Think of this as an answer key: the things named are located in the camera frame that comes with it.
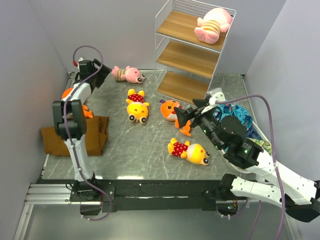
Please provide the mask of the small pink striped plush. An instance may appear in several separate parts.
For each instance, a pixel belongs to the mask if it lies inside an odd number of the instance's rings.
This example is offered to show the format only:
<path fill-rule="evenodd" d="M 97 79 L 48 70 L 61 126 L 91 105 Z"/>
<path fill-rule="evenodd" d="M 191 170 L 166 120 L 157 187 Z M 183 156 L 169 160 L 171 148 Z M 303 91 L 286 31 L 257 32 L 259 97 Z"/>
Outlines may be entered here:
<path fill-rule="evenodd" d="M 141 84 L 146 78 L 139 69 L 130 66 L 126 68 L 114 66 L 111 74 L 117 82 L 128 82 L 132 84 Z"/>

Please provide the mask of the large pink striped plush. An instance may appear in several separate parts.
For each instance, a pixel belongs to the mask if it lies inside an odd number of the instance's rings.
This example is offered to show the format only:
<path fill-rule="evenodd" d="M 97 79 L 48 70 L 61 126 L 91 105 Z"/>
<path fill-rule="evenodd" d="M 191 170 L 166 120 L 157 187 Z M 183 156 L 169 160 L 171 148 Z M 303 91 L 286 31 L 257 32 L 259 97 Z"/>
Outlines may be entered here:
<path fill-rule="evenodd" d="M 224 8 L 213 8 L 203 18 L 197 19 L 194 34 L 199 41 L 213 45 L 219 40 L 221 33 L 229 30 L 232 20 L 233 17 Z"/>

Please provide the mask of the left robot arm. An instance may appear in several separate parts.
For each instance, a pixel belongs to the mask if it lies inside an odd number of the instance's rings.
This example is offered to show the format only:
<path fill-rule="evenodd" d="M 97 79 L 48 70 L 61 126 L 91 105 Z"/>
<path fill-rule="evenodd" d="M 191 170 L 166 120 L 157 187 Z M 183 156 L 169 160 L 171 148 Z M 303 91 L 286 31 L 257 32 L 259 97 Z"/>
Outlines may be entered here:
<path fill-rule="evenodd" d="M 86 182 L 94 178 L 94 171 L 89 165 L 85 144 L 87 122 L 83 104 L 104 83 L 112 69 L 98 59 L 80 58 L 75 65 L 79 72 L 73 87 L 65 97 L 52 103 L 52 111 L 55 132 L 63 140 L 72 160 L 74 179 Z"/>

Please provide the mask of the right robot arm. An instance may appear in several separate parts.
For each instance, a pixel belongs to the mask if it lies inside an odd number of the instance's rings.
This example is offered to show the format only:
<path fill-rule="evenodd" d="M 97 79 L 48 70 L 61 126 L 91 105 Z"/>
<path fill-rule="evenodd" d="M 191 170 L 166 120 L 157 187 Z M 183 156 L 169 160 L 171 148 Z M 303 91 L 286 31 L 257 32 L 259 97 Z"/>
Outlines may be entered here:
<path fill-rule="evenodd" d="M 217 150 L 233 166 L 255 174 L 264 183 L 225 174 L 219 184 L 219 199 L 248 197 L 283 208 L 292 218 L 309 223 L 320 215 L 320 182 L 300 176 L 278 161 L 253 140 L 237 116 L 219 117 L 219 107 L 198 99 L 196 108 L 175 107 L 180 127 L 191 120 L 200 127 Z"/>

